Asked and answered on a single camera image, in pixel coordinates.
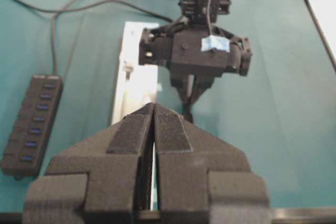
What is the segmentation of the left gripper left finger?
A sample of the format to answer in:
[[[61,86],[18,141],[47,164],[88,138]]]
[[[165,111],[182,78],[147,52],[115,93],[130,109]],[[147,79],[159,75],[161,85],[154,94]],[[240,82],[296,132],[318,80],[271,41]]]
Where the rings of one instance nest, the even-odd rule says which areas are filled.
[[[23,223],[134,223],[148,207],[154,103],[53,156],[31,183]]]

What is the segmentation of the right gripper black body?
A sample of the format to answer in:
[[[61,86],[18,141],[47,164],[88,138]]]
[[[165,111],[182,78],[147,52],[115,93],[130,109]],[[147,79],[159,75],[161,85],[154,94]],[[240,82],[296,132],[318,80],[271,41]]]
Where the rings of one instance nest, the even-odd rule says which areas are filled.
[[[139,43],[139,64],[166,67],[176,88],[190,75],[204,77],[207,85],[224,73],[246,76],[251,58],[248,38],[216,26],[212,35],[202,25],[145,28]]]

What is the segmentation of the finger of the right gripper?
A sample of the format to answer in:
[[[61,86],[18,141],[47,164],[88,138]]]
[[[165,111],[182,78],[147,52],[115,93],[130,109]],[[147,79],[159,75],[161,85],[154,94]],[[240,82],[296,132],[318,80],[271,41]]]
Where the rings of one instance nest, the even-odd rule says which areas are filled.
[[[172,86],[177,90],[184,106],[190,106],[188,84],[189,76],[187,74],[172,74]]]
[[[192,92],[190,95],[190,105],[193,105],[201,95],[212,87],[215,77],[195,75],[192,85]]]

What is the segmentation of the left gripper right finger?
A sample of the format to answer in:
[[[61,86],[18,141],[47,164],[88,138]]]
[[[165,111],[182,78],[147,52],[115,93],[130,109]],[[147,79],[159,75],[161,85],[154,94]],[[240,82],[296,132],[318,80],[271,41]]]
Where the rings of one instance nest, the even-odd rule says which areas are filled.
[[[153,123],[163,223],[270,223],[266,184],[243,151],[159,104]]]

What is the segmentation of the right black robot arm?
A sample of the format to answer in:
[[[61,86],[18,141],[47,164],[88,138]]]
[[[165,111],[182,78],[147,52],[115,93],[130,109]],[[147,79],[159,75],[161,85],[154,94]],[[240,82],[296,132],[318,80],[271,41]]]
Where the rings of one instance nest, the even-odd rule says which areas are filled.
[[[179,0],[181,15],[142,31],[139,64],[166,67],[185,107],[192,106],[224,73],[248,74],[252,51],[248,38],[216,26],[229,14],[230,0]]]

